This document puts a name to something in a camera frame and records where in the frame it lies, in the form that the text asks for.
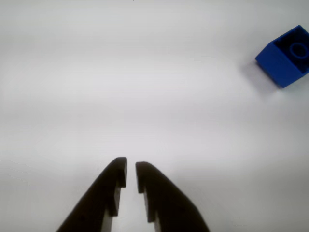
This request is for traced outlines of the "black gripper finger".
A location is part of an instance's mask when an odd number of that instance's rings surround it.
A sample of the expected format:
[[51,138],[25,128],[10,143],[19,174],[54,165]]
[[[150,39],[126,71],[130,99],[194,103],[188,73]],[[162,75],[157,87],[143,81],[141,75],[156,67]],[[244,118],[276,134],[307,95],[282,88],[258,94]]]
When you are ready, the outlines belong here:
[[143,194],[147,222],[156,232],[208,232],[197,207],[159,169],[136,163],[138,193]]
[[110,232],[126,187],[127,158],[112,160],[58,228],[59,232]]

